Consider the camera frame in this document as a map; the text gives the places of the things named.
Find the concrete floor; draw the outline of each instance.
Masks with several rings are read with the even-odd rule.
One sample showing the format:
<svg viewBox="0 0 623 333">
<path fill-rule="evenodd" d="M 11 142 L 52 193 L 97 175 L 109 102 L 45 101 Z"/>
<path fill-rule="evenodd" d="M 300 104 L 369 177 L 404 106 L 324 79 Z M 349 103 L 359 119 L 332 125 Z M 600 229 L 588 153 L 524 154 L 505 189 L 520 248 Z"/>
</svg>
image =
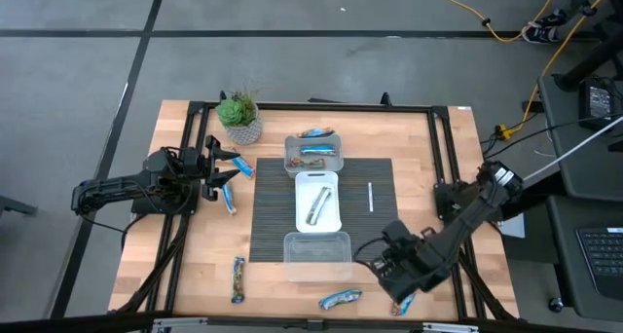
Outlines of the concrete floor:
<svg viewBox="0 0 623 333">
<path fill-rule="evenodd" d="M 462 1 L 491 17 L 498 29 L 518 30 L 544 0 Z M 142 29 L 151 4 L 0 0 L 0 30 Z M 478 19 L 444 0 L 164 0 L 155 28 L 482 30 Z M 69 210 L 70 191 L 93 176 L 138 41 L 0 37 L 0 144 L 5 147 L 0 194 L 39 206 L 35 217 L 5 213 L 0 219 L 0 261 L 6 264 L 0 271 L 2 321 L 47 314 L 78 222 Z M 593 46 L 569 44 L 554 68 L 569 69 Z M 494 125 L 521 120 L 520 103 L 553 52 L 492 39 L 151 39 L 110 175 L 140 167 L 162 99 L 214 99 L 220 90 L 240 87 L 259 90 L 259 100 L 269 101 L 314 96 L 373 103 L 389 92 L 396 104 L 470 105 L 484 139 Z M 520 135 L 544 125 L 536 118 Z M 547 137 L 538 136 L 500 158 L 527 174 L 551 160 L 534 150 L 553 153 Z M 128 204 L 107 206 L 97 220 L 123 227 Z M 93 228 L 68 315 L 105 312 L 119 257 L 119 235 Z M 509 266 L 521 316 L 528 321 L 623 330 L 623 324 L 581 318 L 572 309 L 551 314 L 545 304 L 558 291 L 553 269 L 518 261 Z"/>
</svg>

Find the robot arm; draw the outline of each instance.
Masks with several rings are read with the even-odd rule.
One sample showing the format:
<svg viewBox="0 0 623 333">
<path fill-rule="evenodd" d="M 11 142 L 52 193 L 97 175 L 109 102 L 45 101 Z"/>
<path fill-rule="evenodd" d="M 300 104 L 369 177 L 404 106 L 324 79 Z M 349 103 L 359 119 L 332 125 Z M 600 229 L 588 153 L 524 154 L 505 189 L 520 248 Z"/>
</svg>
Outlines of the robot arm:
<svg viewBox="0 0 623 333">
<path fill-rule="evenodd" d="M 164 204 L 183 204 L 192 193 L 190 184 L 202 179 L 205 180 L 203 197 L 216 201 L 214 188 L 223 187 L 239 170 L 219 172 L 215 161 L 236 158 L 239 154 L 221 150 L 221 143 L 211 135 L 206 138 L 205 146 L 209 150 L 207 157 L 195 148 L 163 147 L 151 154 L 135 175 L 84 181 L 74 188 L 71 209 L 85 215 L 109 203 L 142 198 L 151 201 L 152 197 Z"/>
<path fill-rule="evenodd" d="M 380 239 L 373 240 L 387 244 L 381 256 L 371 263 L 359 261 L 357 255 L 364 244 L 355 252 L 355 261 L 372 271 L 396 303 L 418 289 L 429 291 L 450 276 L 460 246 L 502 204 L 521 193 L 522 183 L 501 163 L 484 163 L 474 182 L 478 196 L 442 232 L 427 228 L 421 238 L 412 235 L 402 221 L 394 221 L 383 229 Z"/>
</svg>

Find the white marker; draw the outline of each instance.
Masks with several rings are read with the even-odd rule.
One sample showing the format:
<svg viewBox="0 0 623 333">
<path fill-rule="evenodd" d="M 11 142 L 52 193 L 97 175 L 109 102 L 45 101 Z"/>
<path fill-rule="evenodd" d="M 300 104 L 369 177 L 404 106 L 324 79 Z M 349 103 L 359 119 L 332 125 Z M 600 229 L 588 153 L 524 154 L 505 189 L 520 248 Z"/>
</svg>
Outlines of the white marker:
<svg viewBox="0 0 623 333">
<path fill-rule="evenodd" d="M 368 201 L 370 201 L 370 212 L 373 212 L 374 206 L 372 205 L 372 182 L 368 182 Z"/>
</svg>

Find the gray plant pot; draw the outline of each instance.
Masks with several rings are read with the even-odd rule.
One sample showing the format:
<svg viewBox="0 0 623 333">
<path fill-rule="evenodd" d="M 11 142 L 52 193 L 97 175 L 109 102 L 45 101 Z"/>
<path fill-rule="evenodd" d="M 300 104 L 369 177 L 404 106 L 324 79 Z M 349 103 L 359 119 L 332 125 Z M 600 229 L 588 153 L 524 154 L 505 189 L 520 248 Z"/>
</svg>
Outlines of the gray plant pot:
<svg viewBox="0 0 623 333">
<path fill-rule="evenodd" d="M 260 109 L 255 104 L 255 120 L 245 127 L 225 127 L 225 132 L 236 144 L 247 145 L 256 142 L 262 135 Z"/>
</svg>

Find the wooden board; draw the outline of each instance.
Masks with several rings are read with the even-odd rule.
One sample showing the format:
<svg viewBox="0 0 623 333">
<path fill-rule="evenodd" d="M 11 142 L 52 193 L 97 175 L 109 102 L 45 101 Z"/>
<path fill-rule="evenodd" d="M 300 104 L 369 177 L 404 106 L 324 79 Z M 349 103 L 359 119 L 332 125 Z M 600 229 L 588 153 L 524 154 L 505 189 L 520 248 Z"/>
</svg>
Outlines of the wooden board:
<svg viewBox="0 0 623 333">
<path fill-rule="evenodd" d="M 150 152 L 161 146 L 179 145 L 187 107 L 188 101 L 163 102 Z M 482 163 L 474 118 L 469 108 L 452 107 L 449 110 L 461 178 L 471 181 Z M 264 110 L 261 116 L 264 132 L 260 140 L 250 146 L 236 146 L 253 166 L 260 157 L 282 158 L 283 142 L 288 134 L 309 128 L 332 127 L 342 138 L 346 157 L 392 159 L 398 214 L 413 233 L 419 233 L 427 226 L 441 230 L 432 197 L 432 185 L 436 178 L 424 114 Z M 199 118 L 195 120 L 191 142 L 195 141 L 198 124 Z M 224 148 L 233 146 L 213 110 L 209 113 L 207 133 L 221 140 Z M 439 130 L 439 134 L 440 144 L 445 147 L 443 131 Z M 446 159 L 445 148 L 442 153 Z M 448 175 L 447 162 L 444 166 Z M 220 167 L 227 169 L 234 165 L 224 162 L 220 163 Z M 353 267 L 353 278 L 349 283 L 297 284 L 288 282 L 282 263 L 247 263 L 244 268 L 244 303 L 231 304 L 234 257 L 248 259 L 249 254 L 255 181 L 240 175 L 231 183 L 238 209 L 234 217 L 229 215 L 222 200 L 210 203 L 200 199 L 198 212 L 191 219 L 175 299 L 174 311 L 177 314 L 352 319 L 457 318 L 453 288 L 448 280 L 428 293 L 418 294 L 407 314 L 401 317 L 390 315 L 391 300 L 379 287 L 376 278 L 362 266 Z M 124 304 L 151 271 L 163 220 L 161 215 L 150 215 L 128 233 L 110 309 Z M 483 279 L 504 307 L 517 315 L 500 236 L 489 225 L 483 225 L 474 234 L 473 242 Z M 167 281 L 168 273 L 161 283 L 158 308 L 163 306 Z M 463 284 L 468 310 L 473 314 L 466 277 Z M 319 299 L 349 288 L 363 290 L 359 301 L 330 311 L 322 311 L 318 307 Z"/>
</svg>

